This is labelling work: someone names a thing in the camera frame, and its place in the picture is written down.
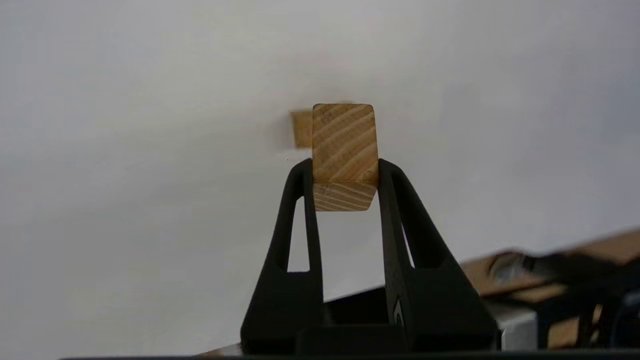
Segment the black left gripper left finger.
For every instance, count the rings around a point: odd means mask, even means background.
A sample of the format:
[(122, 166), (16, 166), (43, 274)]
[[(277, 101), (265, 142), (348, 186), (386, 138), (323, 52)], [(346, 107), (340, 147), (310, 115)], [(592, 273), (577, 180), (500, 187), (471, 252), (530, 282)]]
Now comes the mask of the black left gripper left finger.
[[(296, 205), (304, 203), (309, 270), (289, 271)], [(241, 326), (245, 354), (293, 354), (304, 330), (323, 325), (323, 269), (313, 196), (313, 162), (305, 159), (288, 174), (278, 215), (253, 296)]]

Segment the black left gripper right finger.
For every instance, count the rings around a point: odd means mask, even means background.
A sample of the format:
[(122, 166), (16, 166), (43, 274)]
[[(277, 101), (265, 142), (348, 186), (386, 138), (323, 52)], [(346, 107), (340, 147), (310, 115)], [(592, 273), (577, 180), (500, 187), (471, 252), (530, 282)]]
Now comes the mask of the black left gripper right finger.
[(499, 328), (404, 171), (379, 162), (387, 315), (411, 352), (496, 351)]

